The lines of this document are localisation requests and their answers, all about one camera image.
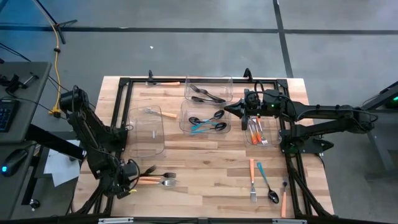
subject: white paper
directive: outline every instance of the white paper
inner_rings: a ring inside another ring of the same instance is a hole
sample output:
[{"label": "white paper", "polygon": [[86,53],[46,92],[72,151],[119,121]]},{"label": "white paper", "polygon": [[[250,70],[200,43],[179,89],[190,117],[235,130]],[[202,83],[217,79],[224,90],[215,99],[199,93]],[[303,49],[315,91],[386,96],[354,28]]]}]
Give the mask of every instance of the white paper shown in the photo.
[{"label": "white paper", "polygon": [[[80,143],[77,140],[69,140],[68,142],[76,146],[79,146]],[[50,149],[44,167],[44,174],[52,174],[54,186],[58,186],[79,176],[79,161],[77,159],[71,161],[68,156]]]}]

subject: computer mouse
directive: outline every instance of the computer mouse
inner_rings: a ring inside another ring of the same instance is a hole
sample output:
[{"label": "computer mouse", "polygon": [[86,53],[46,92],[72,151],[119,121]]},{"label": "computer mouse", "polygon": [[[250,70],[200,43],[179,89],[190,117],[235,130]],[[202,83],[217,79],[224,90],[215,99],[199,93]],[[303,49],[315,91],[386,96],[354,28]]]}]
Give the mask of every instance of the computer mouse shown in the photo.
[{"label": "computer mouse", "polygon": [[10,153],[1,166],[1,174],[5,177],[14,175],[27,156],[25,149],[16,149]]}]

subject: black strip on floor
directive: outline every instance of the black strip on floor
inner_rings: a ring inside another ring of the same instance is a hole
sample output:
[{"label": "black strip on floor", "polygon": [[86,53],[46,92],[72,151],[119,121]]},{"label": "black strip on floor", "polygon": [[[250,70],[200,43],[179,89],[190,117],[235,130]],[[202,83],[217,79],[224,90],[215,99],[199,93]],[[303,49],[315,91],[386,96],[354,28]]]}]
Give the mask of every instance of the black strip on floor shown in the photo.
[{"label": "black strip on floor", "polygon": [[285,63],[286,77],[293,78],[292,64],[290,63],[289,51],[287,50],[286,36],[284,32],[284,25],[282,23],[282,16],[280,14],[278,0],[274,0],[274,10],[276,16],[276,24],[279,30],[280,47],[282,49],[282,56]]},{"label": "black strip on floor", "polygon": [[321,30],[285,29],[286,34],[326,34],[326,35],[397,35],[398,30]]},{"label": "black strip on floor", "polygon": [[[48,26],[0,26],[0,30],[52,31]],[[241,33],[276,34],[278,29],[244,28],[148,28],[148,27],[62,27],[63,32],[175,32],[175,33]]]}]

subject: keyboard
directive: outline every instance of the keyboard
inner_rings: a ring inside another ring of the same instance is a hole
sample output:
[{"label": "keyboard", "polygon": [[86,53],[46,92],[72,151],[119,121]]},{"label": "keyboard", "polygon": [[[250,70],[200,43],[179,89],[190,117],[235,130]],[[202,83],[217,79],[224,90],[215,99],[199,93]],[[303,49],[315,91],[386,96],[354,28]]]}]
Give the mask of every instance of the keyboard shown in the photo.
[{"label": "keyboard", "polygon": [[19,101],[0,100],[0,133],[6,133],[17,113]]}]

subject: black fork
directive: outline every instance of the black fork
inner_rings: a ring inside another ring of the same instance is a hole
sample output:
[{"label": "black fork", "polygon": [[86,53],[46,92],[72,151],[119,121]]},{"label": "black fork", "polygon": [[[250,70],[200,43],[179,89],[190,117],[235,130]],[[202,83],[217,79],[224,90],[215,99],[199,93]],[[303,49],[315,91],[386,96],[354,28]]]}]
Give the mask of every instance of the black fork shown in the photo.
[{"label": "black fork", "polygon": [[224,103],[224,102],[225,102],[224,99],[218,98],[217,96],[213,96],[212,94],[208,93],[207,90],[199,89],[198,87],[196,87],[195,85],[192,85],[192,84],[190,85],[190,87],[191,87],[191,89],[192,89],[193,91],[195,91],[195,92],[197,92],[197,93],[202,93],[202,94],[204,94],[204,95],[210,97],[210,98],[213,99],[214,101],[217,101],[218,103]]}]

